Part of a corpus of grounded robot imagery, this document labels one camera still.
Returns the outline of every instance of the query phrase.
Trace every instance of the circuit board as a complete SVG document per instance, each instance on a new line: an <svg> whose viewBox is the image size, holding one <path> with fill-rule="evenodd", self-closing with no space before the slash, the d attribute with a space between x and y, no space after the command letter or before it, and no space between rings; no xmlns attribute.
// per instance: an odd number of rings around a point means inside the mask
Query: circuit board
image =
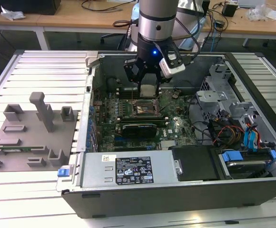
<svg viewBox="0 0 276 228"><path fill-rule="evenodd" d="M98 152L167 150L172 145L197 143L186 116L189 96L181 96L173 90L162 90L153 99L120 99L114 93L95 93L95 97L93 104L96 110ZM152 120L157 126L154 137L122 136L120 117L132 124L143 124L150 116L159 118Z"/></svg>

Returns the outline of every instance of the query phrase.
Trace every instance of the black box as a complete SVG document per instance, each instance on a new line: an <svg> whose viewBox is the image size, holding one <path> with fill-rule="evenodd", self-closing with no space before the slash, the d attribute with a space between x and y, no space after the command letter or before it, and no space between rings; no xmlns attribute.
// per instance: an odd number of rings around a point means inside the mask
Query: black box
<svg viewBox="0 0 276 228"><path fill-rule="evenodd" d="M0 6L7 10L43 15L54 15L60 3L61 0L0 0Z"/></svg>
<svg viewBox="0 0 276 228"><path fill-rule="evenodd" d="M223 10L222 10L222 14L225 17L233 17L235 14L235 11L237 10L238 5L237 4L228 4L225 3Z"/></svg>

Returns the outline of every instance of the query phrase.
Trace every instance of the white paper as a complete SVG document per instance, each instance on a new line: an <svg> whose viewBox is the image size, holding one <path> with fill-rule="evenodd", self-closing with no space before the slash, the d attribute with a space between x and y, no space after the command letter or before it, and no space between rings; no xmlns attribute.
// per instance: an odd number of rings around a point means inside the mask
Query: white paper
<svg viewBox="0 0 276 228"><path fill-rule="evenodd" d="M270 18L270 19L273 19L273 20L276 20L276 11L275 11L275 10L269 11L269 12L266 14L266 17L267 17L267 18Z"/></svg>
<svg viewBox="0 0 276 228"><path fill-rule="evenodd" d="M17 11L17 12L13 12L7 9L4 9L1 6L1 13L0 13L3 17L13 21L14 19L22 19L25 18L24 13L21 11Z"/></svg>

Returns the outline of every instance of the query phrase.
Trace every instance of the blue latch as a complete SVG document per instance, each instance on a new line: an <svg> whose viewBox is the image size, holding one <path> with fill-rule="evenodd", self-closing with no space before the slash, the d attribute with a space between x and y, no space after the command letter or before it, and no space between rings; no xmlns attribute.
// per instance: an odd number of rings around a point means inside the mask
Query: blue latch
<svg viewBox="0 0 276 228"><path fill-rule="evenodd" d="M240 151L226 151L222 154L225 162L242 161L243 157Z"/></svg>
<svg viewBox="0 0 276 228"><path fill-rule="evenodd" d="M272 150L272 151L270 152L270 154L271 154L273 160L276 159L276 151L275 151L275 150Z"/></svg>
<svg viewBox="0 0 276 228"><path fill-rule="evenodd" d="M58 177L69 177L69 169L59 169Z"/></svg>

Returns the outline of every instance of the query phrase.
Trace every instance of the power supply label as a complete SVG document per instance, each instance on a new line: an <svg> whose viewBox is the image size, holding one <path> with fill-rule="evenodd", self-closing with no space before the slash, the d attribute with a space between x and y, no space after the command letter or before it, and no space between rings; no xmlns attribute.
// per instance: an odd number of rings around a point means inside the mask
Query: power supply label
<svg viewBox="0 0 276 228"><path fill-rule="evenodd" d="M116 158L116 183L154 183L151 157Z"/></svg>

